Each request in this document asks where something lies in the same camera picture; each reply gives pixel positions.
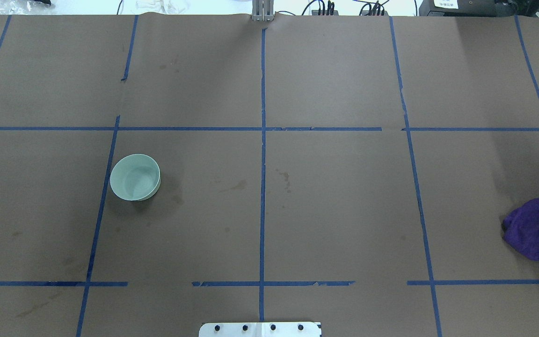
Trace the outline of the purple cloth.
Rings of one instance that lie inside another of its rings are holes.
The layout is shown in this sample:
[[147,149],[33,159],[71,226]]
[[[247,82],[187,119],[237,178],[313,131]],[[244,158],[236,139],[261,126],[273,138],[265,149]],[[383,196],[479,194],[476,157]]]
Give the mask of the purple cloth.
[[518,253],[539,262],[539,198],[527,201],[502,221],[503,239]]

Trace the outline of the black power adapter box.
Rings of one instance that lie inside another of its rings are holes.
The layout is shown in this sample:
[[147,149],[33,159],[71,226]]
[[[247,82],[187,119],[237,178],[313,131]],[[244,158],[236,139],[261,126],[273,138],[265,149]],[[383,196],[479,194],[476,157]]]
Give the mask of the black power adapter box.
[[507,17],[517,13],[511,0],[424,0],[419,16]]

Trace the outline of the green ceramic bowl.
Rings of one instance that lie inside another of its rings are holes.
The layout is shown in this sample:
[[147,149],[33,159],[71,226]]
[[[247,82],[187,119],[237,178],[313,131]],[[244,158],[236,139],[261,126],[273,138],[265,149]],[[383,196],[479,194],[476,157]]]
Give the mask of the green ceramic bowl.
[[118,198],[144,201],[158,192],[161,179],[156,160],[145,154],[133,154],[117,162],[111,171],[109,183]]

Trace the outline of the clear plastic bag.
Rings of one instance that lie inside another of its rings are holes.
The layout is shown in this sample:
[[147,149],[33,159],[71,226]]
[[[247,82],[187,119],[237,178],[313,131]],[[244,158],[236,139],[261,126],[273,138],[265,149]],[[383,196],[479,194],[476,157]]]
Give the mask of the clear plastic bag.
[[0,0],[0,15],[35,15],[43,7],[31,0]]

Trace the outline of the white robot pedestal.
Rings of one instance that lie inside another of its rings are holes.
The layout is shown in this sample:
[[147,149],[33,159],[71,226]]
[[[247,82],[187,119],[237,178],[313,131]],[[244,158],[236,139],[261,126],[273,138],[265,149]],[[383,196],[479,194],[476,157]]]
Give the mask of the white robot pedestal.
[[321,337],[319,322],[210,322],[199,337]]

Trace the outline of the aluminium frame post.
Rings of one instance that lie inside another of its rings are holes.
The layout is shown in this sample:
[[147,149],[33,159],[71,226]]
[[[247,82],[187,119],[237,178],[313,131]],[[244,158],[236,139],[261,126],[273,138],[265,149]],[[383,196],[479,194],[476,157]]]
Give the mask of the aluminium frame post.
[[271,22],[275,18],[274,0],[252,0],[252,21]]

